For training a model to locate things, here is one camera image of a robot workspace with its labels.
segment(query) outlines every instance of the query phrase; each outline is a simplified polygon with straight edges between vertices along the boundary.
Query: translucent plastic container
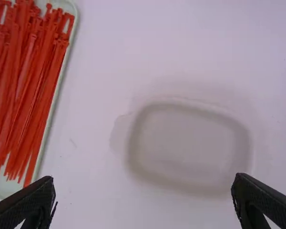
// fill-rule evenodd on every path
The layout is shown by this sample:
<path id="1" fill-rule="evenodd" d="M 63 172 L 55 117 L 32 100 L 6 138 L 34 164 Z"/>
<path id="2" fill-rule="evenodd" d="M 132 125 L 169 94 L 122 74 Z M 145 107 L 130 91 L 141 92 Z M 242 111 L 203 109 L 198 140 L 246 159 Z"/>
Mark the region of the translucent plastic container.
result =
<path id="1" fill-rule="evenodd" d="M 71 35 L 70 35 L 70 44 L 69 47 L 66 50 L 66 54 L 64 56 L 63 59 L 63 63 L 61 66 L 61 71 L 59 74 L 59 78 L 57 81 L 57 85 L 55 88 L 55 93 L 53 96 L 53 100 L 52 100 L 52 104 L 51 104 L 51 108 L 49 111 L 49 115 L 48 115 L 48 119 L 47 119 L 47 124 L 43 133 L 43 138 L 42 138 L 42 142 L 41 142 L 41 147 L 39 150 L 39 154 L 38 154 L 38 158 L 37 158 L 37 162 L 36 162 L 36 166 L 34 169 L 34 174 L 33 174 L 33 178 L 32 178 L 32 182 L 36 181 L 38 179 L 38 172 L 39 169 L 41 167 L 41 163 L 42 163 L 42 156 L 45 150 L 45 146 L 46 146 L 46 140 L 47 140 L 47 136 L 49 133 L 49 130 L 51 128 L 51 120 L 52 120 L 52 116 L 53 116 L 53 112 L 55 109 L 55 104 L 58 98 L 58 94 L 59 94 L 59 90 L 60 90 L 60 85 L 61 82 L 63 80 L 63 74 L 66 68 L 66 64 L 67 64 L 67 60 L 69 57 L 69 53 L 70 53 L 70 49 L 72 47 L 72 42 L 73 42 L 73 38 L 75 35 L 75 31 L 76 31 L 76 26 L 77 26 L 77 22 L 78 22 L 78 12 L 77 9 L 74 5 L 74 3 L 68 1 L 68 0 L 50 0 L 50 1 L 44 1 L 44 0 L 35 0 L 35 3 L 37 4 L 37 6 L 43 11 L 46 11 L 46 4 L 47 3 L 51 3 L 53 9 L 57 9 L 57 8 L 62 8 L 64 12 L 68 12 L 72 15 L 75 16 L 75 20 L 74 20 L 74 24 L 73 24 L 73 28 L 71 31 Z M 0 170 L 0 198 L 6 198 L 8 196 L 10 196 L 11 194 L 19 191 L 20 189 L 22 189 L 23 187 L 23 182 L 24 179 L 22 179 L 22 181 L 20 183 L 18 183 L 18 180 L 11 180 L 11 181 L 7 181 L 6 177 L 3 176 L 5 170 L 5 166 L 3 166 Z"/>
<path id="2" fill-rule="evenodd" d="M 138 179 L 194 195 L 229 193 L 236 172 L 252 165 L 254 133 L 232 111 L 205 102 L 157 97 L 122 116 L 117 130 Z"/>

